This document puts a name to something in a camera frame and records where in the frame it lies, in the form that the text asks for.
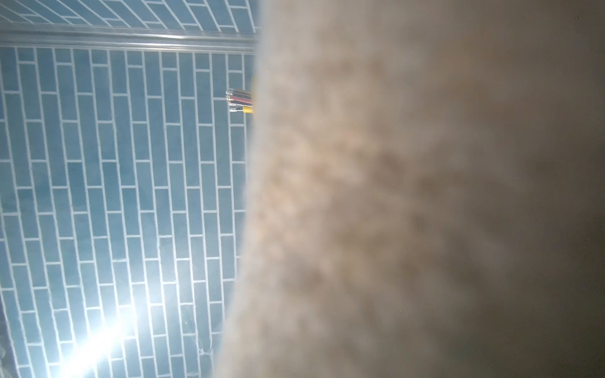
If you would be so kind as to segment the beige fluffy scarf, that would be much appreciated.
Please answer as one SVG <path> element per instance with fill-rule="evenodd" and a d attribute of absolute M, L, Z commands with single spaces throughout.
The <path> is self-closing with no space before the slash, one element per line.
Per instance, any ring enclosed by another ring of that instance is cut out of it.
<path fill-rule="evenodd" d="M 217 377 L 602 377 L 602 1 L 263 1 Z"/>

